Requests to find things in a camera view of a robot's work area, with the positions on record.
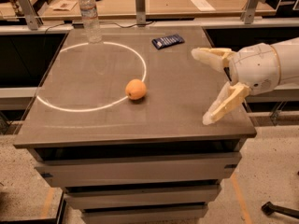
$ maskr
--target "paper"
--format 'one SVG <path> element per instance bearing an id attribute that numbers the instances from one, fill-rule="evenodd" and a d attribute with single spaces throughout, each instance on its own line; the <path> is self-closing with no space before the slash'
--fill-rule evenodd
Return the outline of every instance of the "paper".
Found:
<path id="1" fill-rule="evenodd" d="M 206 0 L 191 0 L 201 11 L 215 11 L 215 8 Z"/>
<path id="2" fill-rule="evenodd" d="M 63 11 L 70 11 L 73 9 L 77 2 L 75 1 L 66 1 L 66 0 L 61 0 L 58 3 L 54 4 L 52 6 L 53 10 L 63 10 Z"/>

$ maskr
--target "chair leg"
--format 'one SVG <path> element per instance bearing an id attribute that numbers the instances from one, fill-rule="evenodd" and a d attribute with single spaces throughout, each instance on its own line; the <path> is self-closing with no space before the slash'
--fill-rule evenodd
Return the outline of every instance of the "chair leg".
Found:
<path id="1" fill-rule="evenodd" d="M 289 217 L 294 217 L 299 219 L 299 211 L 292 210 L 286 207 L 278 206 L 278 205 L 273 205 L 270 202 L 264 204 L 262 206 L 262 210 L 266 215 L 271 215 L 274 212 L 289 216 Z"/>

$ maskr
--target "gray table top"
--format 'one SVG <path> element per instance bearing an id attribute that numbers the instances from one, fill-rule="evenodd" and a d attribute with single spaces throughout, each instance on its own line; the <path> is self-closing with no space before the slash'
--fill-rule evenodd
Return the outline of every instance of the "gray table top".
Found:
<path id="1" fill-rule="evenodd" d="M 200 27 L 105 28 L 103 42 L 87 44 L 83 29 L 64 42 L 16 137 L 15 147 L 72 147 L 252 137 L 240 106 L 216 124 L 202 117 L 225 74 L 194 60 L 210 47 Z M 153 38 L 179 34 L 185 43 L 157 50 Z M 145 98 L 132 102 L 124 89 L 144 78 Z"/>

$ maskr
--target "plastic water bottle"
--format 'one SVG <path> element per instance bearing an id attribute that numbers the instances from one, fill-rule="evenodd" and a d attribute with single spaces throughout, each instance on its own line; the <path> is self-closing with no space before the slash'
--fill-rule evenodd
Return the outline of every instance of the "plastic water bottle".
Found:
<path id="1" fill-rule="evenodd" d="M 100 42 L 102 34 L 95 0 L 78 0 L 78 4 L 88 41 L 90 43 Z"/>

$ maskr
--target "white circle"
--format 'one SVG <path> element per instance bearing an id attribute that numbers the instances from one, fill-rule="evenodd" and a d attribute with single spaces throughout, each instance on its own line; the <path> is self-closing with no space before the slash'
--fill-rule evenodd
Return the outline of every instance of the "white circle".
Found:
<path id="1" fill-rule="evenodd" d="M 146 65 L 144 59 L 142 58 L 142 56 L 137 51 L 135 51 L 134 49 L 131 49 L 131 48 L 129 48 L 129 47 L 123 45 L 123 44 L 119 44 L 119 43 L 114 43 L 114 42 L 103 42 L 103 43 L 106 44 L 106 45 L 113 45 L 113 46 L 122 47 L 122 48 L 128 49 L 131 52 L 133 52 L 141 60 L 141 62 L 142 62 L 144 72 L 143 72 L 143 76 L 142 76 L 141 80 L 144 82 L 144 80 L 146 79 L 146 76 L 147 76 L 147 65 Z M 80 44 L 77 44 L 75 46 L 71 46 L 69 48 L 62 49 L 60 52 L 63 52 L 63 51 L 69 50 L 69 49 L 74 49 L 74 48 L 81 47 L 81 46 L 86 46 L 88 44 L 89 43 L 80 43 Z M 46 106 L 48 106 L 50 108 L 57 109 L 57 110 L 64 111 L 64 112 L 93 112 L 93 111 L 98 111 L 98 110 L 101 110 L 101 109 L 112 107 L 113 105 L 119 104 L 120 102 L 126 100 L 128 97 L 124 96 L 124 97 L 120 98 L 119 100 L 117 100 L 115 102 L 112 102 L 112 103 L 110 103 L 108 105 L 102 105 L 102 106 L 98 106 L 96 108 L 86 108 L 86 109 L 84 109 L 84 108 L 83 109 L 61 108 L 59 106 L 50 104 L 49 102 L 43 100 L 38 95 L 37 95 L 36 98 L 42 104 L 44 104 L 44 105 L 46 105 Z"/>

